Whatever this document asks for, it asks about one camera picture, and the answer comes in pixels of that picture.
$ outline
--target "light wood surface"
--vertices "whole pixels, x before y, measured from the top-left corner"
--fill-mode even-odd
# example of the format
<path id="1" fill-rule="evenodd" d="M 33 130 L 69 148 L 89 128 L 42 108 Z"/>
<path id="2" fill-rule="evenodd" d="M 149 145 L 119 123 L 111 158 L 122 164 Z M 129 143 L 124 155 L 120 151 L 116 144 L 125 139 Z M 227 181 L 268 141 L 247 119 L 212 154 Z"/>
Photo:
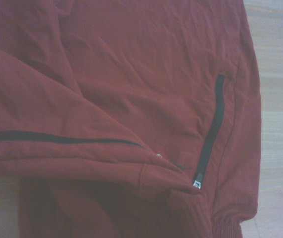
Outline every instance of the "light wood surface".
<path id="1" fill-rule="evenodd" d="M 283 0 L 245 0 L 262 95 L 259 209 L 244 238 L 283 238 Z M 0 238 L 18 237 L 17 178 L 0 177 Z"/>

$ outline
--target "red jacket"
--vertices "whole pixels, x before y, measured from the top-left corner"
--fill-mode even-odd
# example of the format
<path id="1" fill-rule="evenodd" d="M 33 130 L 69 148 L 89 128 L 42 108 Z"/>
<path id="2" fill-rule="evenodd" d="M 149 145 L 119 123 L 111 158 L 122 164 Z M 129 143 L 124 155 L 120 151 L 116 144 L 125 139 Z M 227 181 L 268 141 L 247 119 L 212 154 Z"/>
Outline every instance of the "red jacket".
<path id="1" fill-rule="evenodd" d="M 241 238 L 260 111 L 243 0 L 0 0 L 22 238 Z"/>

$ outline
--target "zipper tab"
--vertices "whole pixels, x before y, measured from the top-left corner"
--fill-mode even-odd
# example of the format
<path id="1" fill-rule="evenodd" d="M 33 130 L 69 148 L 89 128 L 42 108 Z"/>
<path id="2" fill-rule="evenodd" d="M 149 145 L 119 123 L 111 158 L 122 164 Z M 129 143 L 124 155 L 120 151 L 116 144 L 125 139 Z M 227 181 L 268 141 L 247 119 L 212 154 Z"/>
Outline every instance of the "zipper tab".
<path id="1" fill-rule="evenodd" d="M 193 183 L 193 187 L 197 187 L 198 189 L 201 189 L 202 178 L 203 175 L 201 173 L 198 173 L 195 182 Z"/>

